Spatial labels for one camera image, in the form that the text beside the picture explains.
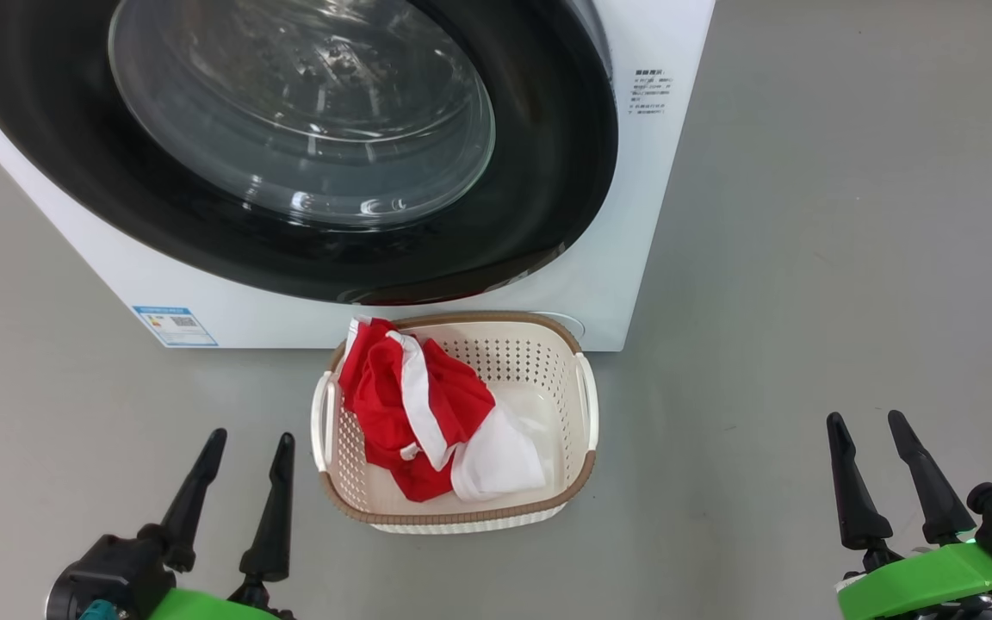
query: crumpled laundry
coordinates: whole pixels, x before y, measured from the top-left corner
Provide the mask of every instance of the crumpled laundry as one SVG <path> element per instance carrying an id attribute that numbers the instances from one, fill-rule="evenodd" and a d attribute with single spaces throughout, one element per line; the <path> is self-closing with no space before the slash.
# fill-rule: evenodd
<path id="1" fill-rule="evenodd" d="M 546 483 L 513 413 L 432 340 L 355 318 L 338 383 L 366 437 L 367 462 L 389 470 L 413 502 L 451 491 L 480 502 Z"/>

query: gray floor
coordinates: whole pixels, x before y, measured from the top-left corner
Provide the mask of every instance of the gray floor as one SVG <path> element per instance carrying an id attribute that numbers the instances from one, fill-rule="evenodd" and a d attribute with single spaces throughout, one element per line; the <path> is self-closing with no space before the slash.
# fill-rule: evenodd
<path id="1" fill-rule="evenodd" d="M 722 0 L 629 346 L 592 358 L 598 467 L 552 521 L 401 537 L 300 459 L 303 620 L 835 617 L 823 417 L 896 532 L 921 512 L 901 408 L 965 492 L 992 480 L 992 1 Z M 162 350 L 0 171 L 0 617 L 36 617 L 96 536 L 160 518 L 209 429 L 228 454 L 189 587 L 238 584 L 320 352 Z"/>

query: washing machine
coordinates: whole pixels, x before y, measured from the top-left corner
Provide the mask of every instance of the washing machine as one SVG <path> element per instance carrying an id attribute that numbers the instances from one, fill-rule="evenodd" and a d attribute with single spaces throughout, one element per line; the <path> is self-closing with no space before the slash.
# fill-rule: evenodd
<path id="1" fill-rule="evenodd" d="M 621 350 L 712 10 L 0 0 L 0 165 L 162 345 L 519 310 Z"/>

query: basket handle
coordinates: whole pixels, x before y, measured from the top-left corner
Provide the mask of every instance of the basket handle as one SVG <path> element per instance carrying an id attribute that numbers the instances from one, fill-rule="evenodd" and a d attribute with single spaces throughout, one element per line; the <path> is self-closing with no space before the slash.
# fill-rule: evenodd
<path id="1" fill-rule="evenodd" d="M 587 403 L 587 448 L 594 450 L 599 441 L 599 395 L 595 392 L 595 374 L 583 353 L 576 354 L 576 361 L 580 362 L 576 368 L 576 380 L 580 382 Z"/>
<path id="2" fill-rule="evenodd" d="M 322 472 L 327 471 L 327 463 L 331 462 L 327 446 L 331 446 L 332 419 L 335 417 L 335 412 L 328 412 L 327 407 L 335 407 L 335 381 L 330 370 L 316 383 L 316 391 L 312 394 L 312 413 L 308 420 L 312 432 L 312 459 Z"/>

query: white plastic basket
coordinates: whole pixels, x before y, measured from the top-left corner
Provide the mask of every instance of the white plastic basket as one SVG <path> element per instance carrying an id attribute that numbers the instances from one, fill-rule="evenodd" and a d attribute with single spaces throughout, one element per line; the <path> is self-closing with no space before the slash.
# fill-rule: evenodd
<path id="1" fill-rule="evenodd" d="M 592 366 L 560 323 L 528 313 L 465 313 L 396 321 L 403 333 L 434 340 L 477 370 L 535 441 L 546 471 L 542 489 L 464 503 L 453 493 L 411 502 L 393 476 L 366 463 L 354 413 L 343 411 L 336 350 L 312 400 L 312 452 L 328 498 L 347 517 L 397 534 L 503 530 L 553 517 L 587 482 L 598 441 Z"/>

